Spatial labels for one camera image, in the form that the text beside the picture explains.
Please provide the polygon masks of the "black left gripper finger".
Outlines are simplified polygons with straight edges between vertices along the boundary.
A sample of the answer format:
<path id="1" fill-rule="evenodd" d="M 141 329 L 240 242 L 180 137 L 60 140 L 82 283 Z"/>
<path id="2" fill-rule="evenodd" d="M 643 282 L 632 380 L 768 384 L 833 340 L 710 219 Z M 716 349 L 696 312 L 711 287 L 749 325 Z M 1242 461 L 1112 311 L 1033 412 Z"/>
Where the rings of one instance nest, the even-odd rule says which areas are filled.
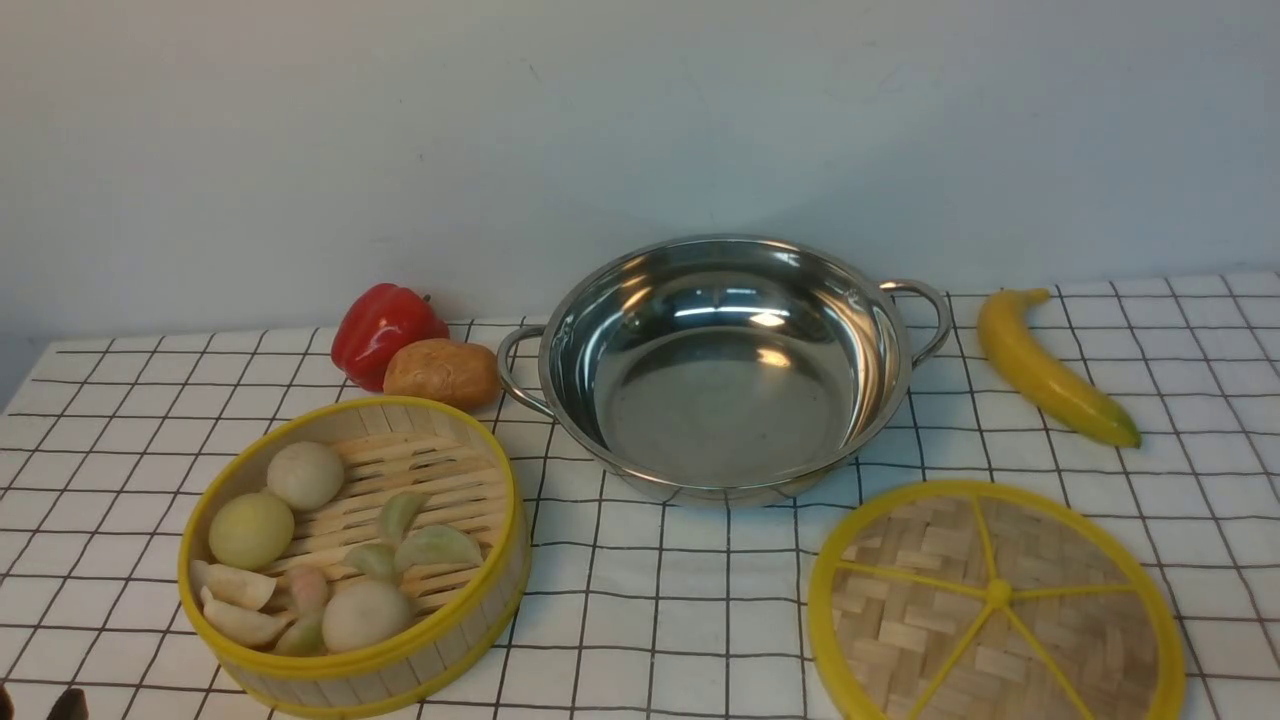
<path id="1" fill-rule="evenodd" d="M 88 720 L 90 710 L 86 693 L 79 687 L 68 687 L 61 692 L 49 710 L 47 720 Z"/>

